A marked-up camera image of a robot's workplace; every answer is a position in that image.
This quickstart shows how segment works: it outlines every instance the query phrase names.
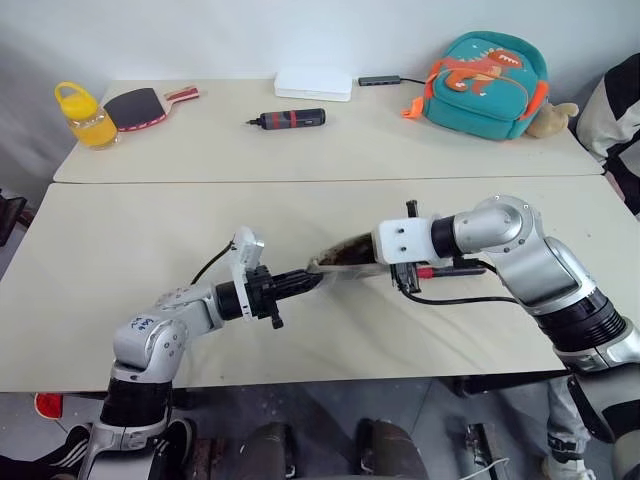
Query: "white wall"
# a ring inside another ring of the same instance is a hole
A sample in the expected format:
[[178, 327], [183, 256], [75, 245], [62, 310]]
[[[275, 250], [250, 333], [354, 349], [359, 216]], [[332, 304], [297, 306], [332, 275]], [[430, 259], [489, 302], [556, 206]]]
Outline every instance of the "white wall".
[[30, 64], [9, 91], [2, 85], [0, 102], [38, 105], [53, 125], [43, 135], [64, 127], [50, 94], [62, 78], [101, 95], [109, 79], [264, 77], [301, 63], [421, 77], [455, 37], [486, 29], [541, 50], [557, 102], [640, 50], [638, 0], [0, 0], [0, 8], [2, 55], [10, 47], [10, 64]]

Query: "backpack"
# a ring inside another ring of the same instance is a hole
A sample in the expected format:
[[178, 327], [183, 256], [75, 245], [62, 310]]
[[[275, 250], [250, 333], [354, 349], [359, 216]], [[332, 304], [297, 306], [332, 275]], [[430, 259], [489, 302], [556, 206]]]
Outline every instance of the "backpack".
[[496, 32], [470, 32], [451, 44], [431, 68], [423, 97], [403, 112], [423, 114], [444, 127], [492, 140], [517, 138], [549, 92], [540, 52]]

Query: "table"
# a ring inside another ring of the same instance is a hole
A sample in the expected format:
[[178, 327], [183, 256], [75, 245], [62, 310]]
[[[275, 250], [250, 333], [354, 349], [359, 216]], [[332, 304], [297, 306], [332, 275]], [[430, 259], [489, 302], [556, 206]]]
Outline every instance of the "table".
[[[487, 141], [400, 112], [422, 87], [354, 86], [346, 103], [279, 98], [272, 80], [116, 81], [105, 99], [140, 87], [190, 83], [202, 98], [103, 151], [76, 145], [54, 179], [64, 183], [383, 180], [594, 175], [600, 166], [568, 131], [545, 140]], [[264, 131], [245, 125], [261, 112], [327, 111], [319, 128]]]
[[[405, 215], [517, 194], [543, 214], [618, 310], [640, 318], [636, 220], [599, 176], [371, 182], [66, 185], [49, 188], [0, 283], [0, 391], [104, 390], [116, 327], [188, 283], [241, 224], [275, 274]], [[207, 278], [226, 281], [226, 269]], [[490, 274], [423, 284], [431, 298], [505, 294]], [[229, 322], [197, 339], [176, 386], [553, 370], [560, 362], [516, 305], [426, 307], [386, 276], [280, 302], [285, 328]]]

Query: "shoe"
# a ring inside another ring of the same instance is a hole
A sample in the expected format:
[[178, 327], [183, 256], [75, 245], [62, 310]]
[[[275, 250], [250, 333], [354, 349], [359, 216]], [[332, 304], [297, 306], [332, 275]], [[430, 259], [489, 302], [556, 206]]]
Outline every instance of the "shoe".
[[159, 455], [166, 456], [170, 470], [179, 470], [191, 457], [194, 440], [195, 425], [193, 422], [176, 418], [171, 421], [162, 439], [158, 442], [156, 451]]
[[91, 425], [76, 425], [69, 430], [64, 445], [35, 462], [60, 467], [61, 470], [78, 474], [87, 453], [90, 434]]
[[596, 474], [585, 467], [584, 460], [560, 463], [551, 455], [542, 462], [542, 473], [549, 480], [596, 480]]

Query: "black cable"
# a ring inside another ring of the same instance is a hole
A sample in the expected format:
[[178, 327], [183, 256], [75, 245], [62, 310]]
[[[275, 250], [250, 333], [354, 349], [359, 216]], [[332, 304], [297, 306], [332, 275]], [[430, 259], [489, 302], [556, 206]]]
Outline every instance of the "black cable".
[[196, 273], [196, 276], [193, 277], [193, 280], [191, 280], [191, 285], [194, 285], [198, 280], [200, 280], [200, 277], [204, 275], [204, 273], [207, 270], [209, 270], [209, 267], [211, 267], [211, 265], [213, 265], [218, 260], [220, 260], [220, 257], [222, 257], [225, 253], [227, 253], [231, 249], [231, 245], [233, 245], [233, 240], [231, 240], [226, 247], [224, 247], [215, 257], [209, 260], [207, 264], [204, 267], [202, 267], [198, 273]]
[[470, 298], [452, 298], [449, 300], [430, 300], [428, 298], [416, 297], [410, 294], [403, 285], [398, 283], [400, 292], [409, 300], [421, 303], [423, 305], [462, 305], [465, 303], [481, 303], [481, 302], [508, 302], [518, 303], [515, 298], [510, 297], [470, 297]]
[[415, 80], [413, 78], [401, 78], [400, 79], [401, 82], [413, 82], [413, 83], [421, 83], [422, 85], [425, 84], [425, 82], [423, 82], [422, 80]]
[[494, 266], [493, 266], [493, 265], [491, 265], [490, 263], [485, 262], [484, 260], [476, 259], [476, 264], [477, 264], [479, 267], [484, 267], [484, 268], [486, 268], [487, 270], [489, 270], [489, 271], [491, 271], [491, 272], [495, 273], [496, 275], [498, 274], [498, 271], [496, 270], [496, 267], [494, 267]]

